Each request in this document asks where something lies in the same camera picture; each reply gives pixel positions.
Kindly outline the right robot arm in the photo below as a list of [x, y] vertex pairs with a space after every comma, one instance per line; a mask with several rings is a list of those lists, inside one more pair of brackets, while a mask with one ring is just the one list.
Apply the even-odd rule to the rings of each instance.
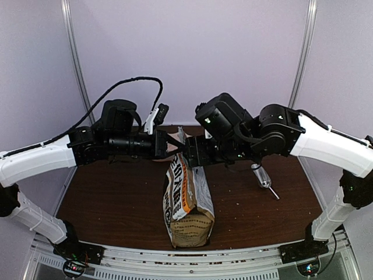
[[305, 110], [280, 104], [265, 106], [253, 117], [231, 95], [222, 93], [195, 110], [206, 135], [186, 139], [184, 156], [192, 167], [239, 160], [260, 163], [265, 156], [296, 156], [340, 167], [339, 188], [299, 244], [303, 257], [312, 257], [321, 242], [349, 214], [372, 202], [372, 138], [358, 139], [326, 125]]

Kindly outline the pink double pet bowl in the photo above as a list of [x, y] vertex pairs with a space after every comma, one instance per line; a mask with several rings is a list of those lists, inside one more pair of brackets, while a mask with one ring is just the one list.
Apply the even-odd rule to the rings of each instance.
[[[169, 134], [170, 137], [174, 138], [177, 142], [180, 142], [182, 144], [185, 144], [185, 137], [180, 136], [178, 132]], [[171, 143], [167, 144], [167, 152], [173, 152], [177, 149], [178, 147], [176, 145], [173, 145]], [[155, 159], [153, 160], [154, 162], [166, 162], [166, 161], [171, 161], [173, 159], [174, 155], [170, 155], [164, 159]]]

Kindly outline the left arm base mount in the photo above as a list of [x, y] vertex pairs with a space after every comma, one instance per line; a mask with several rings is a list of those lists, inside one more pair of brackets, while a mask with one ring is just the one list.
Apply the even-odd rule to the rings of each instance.
[[101, 263], [104, 247], [81, 242], [73, 225], [63, 220], [66, 227], [66, 239], [59, 244], [51, 243], [54, 254], [61, 256], [65, 262], [62, 272], [68, 279], [81, 277], [89, 268], [89, 264]]

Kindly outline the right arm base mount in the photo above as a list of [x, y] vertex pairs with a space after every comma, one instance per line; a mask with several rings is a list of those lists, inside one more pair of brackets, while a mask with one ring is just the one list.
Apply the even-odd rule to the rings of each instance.
[[283, 264], [296, 263], [297, 271], [304, 277], [315, 277], [321, 270], [319, 256], [329, 252], [325, 241], [298, 241], [279, 247]]

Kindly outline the dog food bag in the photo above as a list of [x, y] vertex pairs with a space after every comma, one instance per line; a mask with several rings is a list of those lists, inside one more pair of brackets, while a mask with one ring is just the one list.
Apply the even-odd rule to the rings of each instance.
[[163, 219], [174, 248], [208, 244], [215, 222], [203, 167], [190, 167], [181, 152], [171, 159], [164, 180]]

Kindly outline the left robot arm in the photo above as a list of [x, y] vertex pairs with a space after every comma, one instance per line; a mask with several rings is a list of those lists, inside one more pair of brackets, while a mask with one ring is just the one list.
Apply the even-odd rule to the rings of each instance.
[[166, 131], [157, 130], [168, 112], [159, 105], [140, 123], [136, 104], [128, 100], [108, 100], [101, 117], [91, 127], [71, 129], [64, 136], [47, 143], [1, 153], [1, 217], [15, 218], [30, 230], [60, 245], [71, 259], [78, 259], [84, 247], [73, 226], [57, 219], [32, 203], [19, 190], [17, 182], [48, 171], [89, 165], [111, 156], [166, 159], [181, 151], [184, 144]]

